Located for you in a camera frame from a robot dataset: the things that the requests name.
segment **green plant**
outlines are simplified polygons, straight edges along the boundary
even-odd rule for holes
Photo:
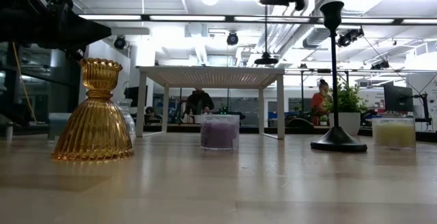
[[[328,116],[326,116],[326,115],[321,116],[320,117],[320,121],[321,122],[327,122],[328,121]]]
[[[341,83],[340,80],[337,81],[337,96],[338,96],[338,106],[339,112],[351,112],[351,113],[362,113],[367,110],[362,98],[358,97],[359,86],[349,87]],[[334,111],[333,107],[333,89],[329,89],[329,95],[324,97],[324,108],[332,113]]]

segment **red shirt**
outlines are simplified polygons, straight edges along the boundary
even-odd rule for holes
[[[323,104],[323,95],[321,93],[316,93],[313,95],[313,99],[311,100],[311,110],[319,111],[320,107]],[[315,126],[319,125],[319,117],[321,113],[317,112],[313,114],[311,121]]]

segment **security camera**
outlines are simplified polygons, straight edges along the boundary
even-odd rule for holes
[[[238,44],[238,36],[236,32],[230,32],[227,36],[226,43],[230,46],[235,46]]]
[[[126,36],[117,36],[117,39],[114,41],[114,47],[119,50],[124,50],[128,48],[129,43],[126,41]]]

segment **woman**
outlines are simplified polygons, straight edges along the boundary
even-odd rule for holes
[[[319,92],[313,95],[311,100],[312,122],[315,126],[319,125],[320,116],[326,115],[328,112],[323,107],[324,96],[328,94],[329,85],[324,79],[320,79]]]

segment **white pot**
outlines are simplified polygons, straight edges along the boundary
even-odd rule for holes
[[[339,125],[349,135],[357,136],[360,130],[361,114],[360,113],[348,113],[339,112]],[[334,126],[334,113],[329,113],[329,125]]]

